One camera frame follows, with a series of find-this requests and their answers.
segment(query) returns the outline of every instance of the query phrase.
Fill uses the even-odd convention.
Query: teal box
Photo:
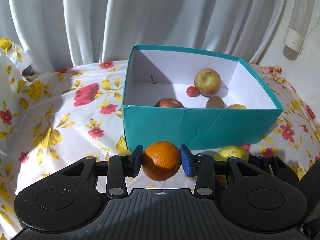
[[[196,74],[212,68],[221,77],[226,107],[205,109],[208,98],[191,98],[187,87]],[[179,100],[185,108],[154,107],[162,98]],[[144,148],[169,141],[190,150],[258,143],[283,111],[262,78],[239,57],[212,51],[160,45],[135,45],[130,53],[122,102],[127,147]]]

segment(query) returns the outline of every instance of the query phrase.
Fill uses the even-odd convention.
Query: transparent pipe
[[[315,0],[295,0],[283,43],[300,53],[310,24]]]

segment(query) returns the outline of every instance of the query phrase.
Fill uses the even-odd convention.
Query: silver screw
[[[203,196],[207,196],[212,194],[212,189],[208,188],[208,187],[201,187],[197,190],[197,193]]]
[[[122,195],[123,193],[124,193],[124,190],[119,187],[114,187],[111,190],[109,190],[109,194],[113,196],[119,196],[119,195]]]

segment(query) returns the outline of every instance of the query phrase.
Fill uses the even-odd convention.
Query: white curtain
[[[127,59],[133,44],[212,50],[257,62],[284,0],[0,0],[0,36],[35,73]]]

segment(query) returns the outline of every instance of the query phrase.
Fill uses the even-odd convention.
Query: floral tablecloth
[[[23,77],[28,55],[10,41],[0,40],[0,240],[21,227],[13,211],[15,195],[32,183],[85,157],[108,160],[129,154],[123,132],[121,100],[126,61],[108,61]],[[251,65],[272,88],[284,112],[255,145],[254,155],[278,155],[301,178],[320,157],[320,125],[277,66]],[[134,187],[195,186],[182,168],[164,182],[143,171],[126,178]],[[97,189],[105,192],[106,178]]]

